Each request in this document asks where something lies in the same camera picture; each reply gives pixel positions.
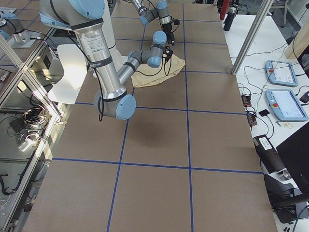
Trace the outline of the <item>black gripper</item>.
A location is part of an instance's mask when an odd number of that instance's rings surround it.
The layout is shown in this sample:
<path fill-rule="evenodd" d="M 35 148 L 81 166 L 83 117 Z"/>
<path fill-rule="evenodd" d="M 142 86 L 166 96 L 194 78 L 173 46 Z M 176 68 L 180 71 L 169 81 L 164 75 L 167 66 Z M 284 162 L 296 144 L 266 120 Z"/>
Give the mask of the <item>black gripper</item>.
<path fill-rule="evenodd" d="M 171 44 L 172 46 L 174 46 L 175 45 L 174 33 L 172 31 L 171 23 L 162 24 L 162 29 L 167 36 L 168 44 Z"/>

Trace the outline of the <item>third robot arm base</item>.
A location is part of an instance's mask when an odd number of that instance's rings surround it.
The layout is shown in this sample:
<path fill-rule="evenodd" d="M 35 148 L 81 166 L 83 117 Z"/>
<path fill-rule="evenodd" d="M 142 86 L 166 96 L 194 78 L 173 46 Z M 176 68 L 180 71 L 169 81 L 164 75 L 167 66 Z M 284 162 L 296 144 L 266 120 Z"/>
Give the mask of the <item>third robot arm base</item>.
<path fill-rule="evenodd" d="M 13 13 L 0 15 L 0 34 L 12 48 L 29 49 L 35 42 Z"/>

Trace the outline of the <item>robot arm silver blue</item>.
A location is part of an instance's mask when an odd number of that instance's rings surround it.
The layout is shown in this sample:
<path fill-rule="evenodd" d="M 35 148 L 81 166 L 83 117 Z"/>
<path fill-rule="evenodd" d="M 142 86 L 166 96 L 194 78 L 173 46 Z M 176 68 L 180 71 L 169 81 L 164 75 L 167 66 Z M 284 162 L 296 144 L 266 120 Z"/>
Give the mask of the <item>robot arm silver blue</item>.
<path fill-rule="evenodd" d="M 95 106 L 102 116 L 127 120 L 135 112 L 136 100 L 124 86 L 141 64 L 158 68 L 167 42 L 159 30 L 149 50 L 133 51 L 117 70 L 102 30 L 105 2 L 102 0 L 42 0 L 41 21 L 50 27 L 72 30 L 89 65 L 98 77 L 100 89 Z"/>
<path fill-rule="evenodd" d="M 179 26 L 178 19 L 172 17 L 169 13 L 168 4 L 165 0 L 159 1 L 156 6 L 152 5 L 152 9 L 148 9 L 142 4 L 141 0 L 130 1 L 136 8 L 141 23 L 146 26 L 155 19 L 159 19 L 161 30 L 166 34 L 168 44 L 175 45 L 174 30 L 172 24 Z"/>

